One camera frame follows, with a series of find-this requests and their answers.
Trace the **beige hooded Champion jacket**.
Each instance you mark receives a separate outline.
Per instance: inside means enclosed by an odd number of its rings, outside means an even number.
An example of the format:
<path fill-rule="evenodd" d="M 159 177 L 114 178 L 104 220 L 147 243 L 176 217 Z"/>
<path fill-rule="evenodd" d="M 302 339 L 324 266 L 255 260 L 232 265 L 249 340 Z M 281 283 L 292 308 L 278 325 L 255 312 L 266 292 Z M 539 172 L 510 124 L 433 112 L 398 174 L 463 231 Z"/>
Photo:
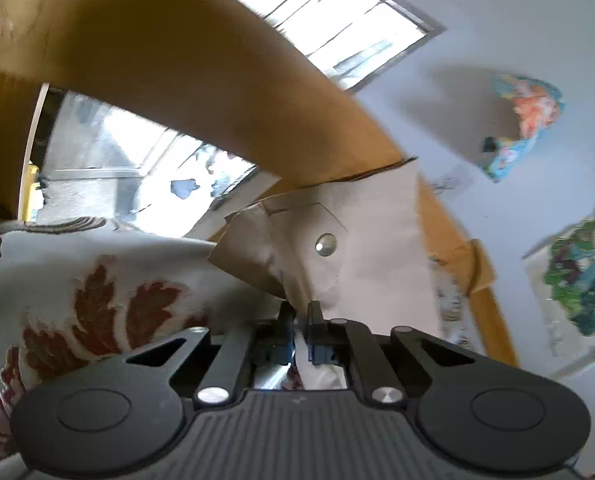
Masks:
<path fill-rule="evenodd" d="M 277 195 L 232 216 L 210 263 L 297 313 L 317 301 L 386 335 L 442 333 L 418 206 L 416 162 Z"/>

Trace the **floral patterned bed cover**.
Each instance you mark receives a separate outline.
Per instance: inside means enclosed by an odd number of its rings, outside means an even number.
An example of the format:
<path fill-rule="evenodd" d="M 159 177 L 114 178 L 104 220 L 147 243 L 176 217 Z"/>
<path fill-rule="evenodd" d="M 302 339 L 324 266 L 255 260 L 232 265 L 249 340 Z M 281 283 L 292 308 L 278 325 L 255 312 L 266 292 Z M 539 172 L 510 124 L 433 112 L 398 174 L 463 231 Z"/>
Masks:
<path fill-rule="evenodd" d="M 223 338 L 280 301 L 202 240 L 104 218 L 0 222 L 0 479 L 175 479 L 234 444 L 252 389 L 194 393 Z"/>

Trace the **blond anime character poster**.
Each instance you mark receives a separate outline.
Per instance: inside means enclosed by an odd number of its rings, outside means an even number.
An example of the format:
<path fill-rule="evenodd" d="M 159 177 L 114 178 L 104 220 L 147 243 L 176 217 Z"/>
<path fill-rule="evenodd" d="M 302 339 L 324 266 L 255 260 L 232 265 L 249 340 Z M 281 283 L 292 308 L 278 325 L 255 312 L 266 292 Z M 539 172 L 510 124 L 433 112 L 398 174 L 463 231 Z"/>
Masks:
<path fill-rule="evenodd" d="M 557 360 L 554 378 L 595 364 L 595 210 L 522 258 Z"/>

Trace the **anime girl orange poster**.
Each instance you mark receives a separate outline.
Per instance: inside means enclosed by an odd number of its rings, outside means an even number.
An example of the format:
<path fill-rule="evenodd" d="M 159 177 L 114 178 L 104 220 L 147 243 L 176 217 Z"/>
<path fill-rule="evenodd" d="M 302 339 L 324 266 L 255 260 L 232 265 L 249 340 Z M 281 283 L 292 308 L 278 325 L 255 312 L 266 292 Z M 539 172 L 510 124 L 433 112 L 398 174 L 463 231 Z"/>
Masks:
<path fill-rule="evenodd" d="M 516 136 L 488 136 L 482 144 L 482 153 L 491 155 L 482 170 L 492 181 L 499 182 L 558 120 L 565 103 L 559 88 L 526 76 L 498 75 L 493 88 L 496 96 L 510 104 L 518 121 Z"/>

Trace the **window with grey frame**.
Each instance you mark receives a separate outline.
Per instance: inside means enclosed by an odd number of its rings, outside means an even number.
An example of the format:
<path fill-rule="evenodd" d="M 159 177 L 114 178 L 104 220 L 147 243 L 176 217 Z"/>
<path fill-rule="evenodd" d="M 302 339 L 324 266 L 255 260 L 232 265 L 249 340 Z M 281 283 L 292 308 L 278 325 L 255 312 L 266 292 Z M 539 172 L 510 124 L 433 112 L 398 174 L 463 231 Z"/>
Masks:
<path fill-rule="evenodd" d="M 352 93 L 439 29 L 397 0 L 100 0 L 75 24 L 32 151 L 34 217 L 171 237 L 244 182 L 401 162 Z"/>

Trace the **wooden bed frame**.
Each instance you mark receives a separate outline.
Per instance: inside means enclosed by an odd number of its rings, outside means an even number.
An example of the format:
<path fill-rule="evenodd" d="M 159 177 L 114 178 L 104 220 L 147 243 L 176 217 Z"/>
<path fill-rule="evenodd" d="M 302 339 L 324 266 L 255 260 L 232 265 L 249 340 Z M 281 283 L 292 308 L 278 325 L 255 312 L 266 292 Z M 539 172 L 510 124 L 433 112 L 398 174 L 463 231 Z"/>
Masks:
<path fill-rule="evenodd" d="M 273 193 L 404 162 L 342 90 L 236 0 L 0 0 L 0 216 L 22 209 L 49 87 L 125 108 L 276 174 Z"/>

